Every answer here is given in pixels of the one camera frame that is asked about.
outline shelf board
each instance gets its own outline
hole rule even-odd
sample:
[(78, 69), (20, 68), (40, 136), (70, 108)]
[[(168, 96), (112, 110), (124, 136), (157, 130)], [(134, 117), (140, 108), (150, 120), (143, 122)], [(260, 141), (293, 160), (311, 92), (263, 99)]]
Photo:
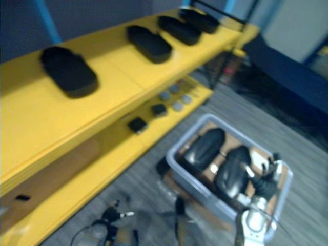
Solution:
[[(161, 15), (176, 16), (177, 10)], [(186, 46), (167, 33), (172, 57), (152, 64), (126, 38), (126, 26), (155, 31), (149, 16), (69, 40), (61, 46), (81, 54), (96, 72), (100, 88), (69, 99), (42, 70), (40, 51), (1, 65), (1, 195), (184, 77), (233, 43), (239, 32), (219, 27)]]
[[(157, 17), (160, 15), (178, 17), (178, 10), (149, 16), (118, 27), (119, 31), (115, 30), (115, 40), (120, 40), (124, 45), (105, 54), (108, 60), (147, 90), (158, 87), (158, 85), (167, 81), (177, 81), (187, 76), (198, 66), (224, 51), (226, 46), (231, 45), (241, 35), (238, 31), (225, 26), (219, 26), (215, 33), (208, 34), (203, 32), (197, 44), (188, 46), (169, 33), (159, 29)], [(145, 57), (140, 56), (140, 53), (125, 38), (125, 28), (131, 24), (147, 27), (154, 33), (159, 32), (173, 47), (169, 60), (165, 63), (154, 65)], [(103, 35), (112, 36), (112, 30), (105, 30)]]
[[(101, 157), (2, 235), (1, 245), (39, 244), (212, 94), (195, 80), (186, 80), (194, 89), (181, 91), (167, 103), (168, 116), (151, 119), (150, 104), (159, 102), (155, 98), (96, 134)], [(170, 105), (183, 93), (192, 97), (192, 103), (175, 112)], [(127, 126), (137, 115), (149, 121), (149, 127), (140, 135)]]

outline black oval object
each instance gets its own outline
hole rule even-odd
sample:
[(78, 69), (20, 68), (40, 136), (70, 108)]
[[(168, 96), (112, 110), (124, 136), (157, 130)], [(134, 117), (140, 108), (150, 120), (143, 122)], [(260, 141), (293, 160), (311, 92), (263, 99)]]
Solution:
[(204, 171), (226, 141), (226, 134), (220, 128), (210, 129), (198, 137), (188, 150), (178, 159), (178, 162), (192, 174)]
[(201, 31), (189, 23), (181, 22), (176, 18), (160, 16), (158, 18), (158, 25), (186, 45), (196, 44), (201, 36)]
[(190, 9), (181, 9), (179, 14), (199, 31), (214, 33), (219, 26), (219, 21), (209, 14), (201, 14)]
[(249, 166), (251, 161), (246, 146), (239, 146), (228, 152), (214, 178), (214, 187), (221, 198), (233, 199), (239, 193), (245, 193), (249, 178), (241, 163)]
[(128, 39), (151, 62), (163, 63), (170, 58), (172, 47), (159, 34), (145, 27), (128, 26)]
[(78, 98), (98, 88), (96, 74), (79, 55), (69, 49), (50, 47), (40, 57), (44, 70), (68, 97)]

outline black cord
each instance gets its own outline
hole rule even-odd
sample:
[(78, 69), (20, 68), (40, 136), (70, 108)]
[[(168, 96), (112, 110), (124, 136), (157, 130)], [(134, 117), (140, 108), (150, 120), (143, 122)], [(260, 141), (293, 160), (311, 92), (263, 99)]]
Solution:
[(72, 237), (72, 240), (71, 240), (71, 243), (70, 243), (70, 246), (73, 246), (73, 242), (75, 240), (75, 238), (84, 230), (86, 229), (89, 229), (91, 226), (88, 226), (88, 227), (83, 227), (82, 229), (80, 229), (77, 233), (75, 233), (75, 235)]

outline gray round button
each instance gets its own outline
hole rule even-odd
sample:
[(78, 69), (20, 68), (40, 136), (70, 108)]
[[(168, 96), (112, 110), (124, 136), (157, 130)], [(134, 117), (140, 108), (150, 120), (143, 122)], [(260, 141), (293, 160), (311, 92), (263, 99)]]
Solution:
[(180, 91), (180, 87), (178, 85), (172, 85), (170, 86), (169, 90), (172, 94), (177, 94)]
[(175, 111), (182, 111), (183, 109), (183, 104), (180, 103), (179, 101), (176, 101), (175, 103), (172, 104), (172, 107)]
[(188, 95), (183, 95), (181, 100), (184, 104), (189, 104), (192, 101), (191, 97), (189, 97)]
[(167, 91), (163, 91), (158, 95), (159, 99), (161, 99), (162, 101), (168, 101), (171, 98), (171, 95), (169, 94), (169, 92)]

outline gray bin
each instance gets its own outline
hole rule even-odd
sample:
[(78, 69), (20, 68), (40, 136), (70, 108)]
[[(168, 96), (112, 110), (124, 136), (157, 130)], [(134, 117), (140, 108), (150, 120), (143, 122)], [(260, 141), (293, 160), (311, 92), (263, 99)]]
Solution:
[[(167, 152), (166, 160), (173, 170), (175, 181), (192, 196), (194, 196), (199, 202), (201, 202), (205, 207), (207, 207), (221, 221), (232, 223), (234, 225), (237, 212), (224, 201), (220, 200), (205, 185), (203, 185), (197, 178), (191, 175), (175, 160), (175, 156), (178, 151), (188, 142), (188, 140), (190, 140), (198, 131), (200, 131), (201, 128), (203, 128), (209, 122), (217, 124), (218, 127), (222, 128), (226, 133), (231, 134), (247, 147), (256, 146), (262, 149), (264, 152), (268, 153), (270, 156), (272, 156), (272, 153), (212, 114), (205, 114), (202, 116), (198, 122), (192, 126)], [(293, 179), (292, 170), (286, 163), (283, 162), (283, 165), (288, 169), (288, 174), (284, 180), (282, 189), (277, 194), (277, 201), (273, 211), (272, 220), (270, 221), (269, 228), (265, 234), (266, 242), (270, 241), (274, 236), (275, 230), (277, 229), (277, 221), (279, 220), (286, 196)]]

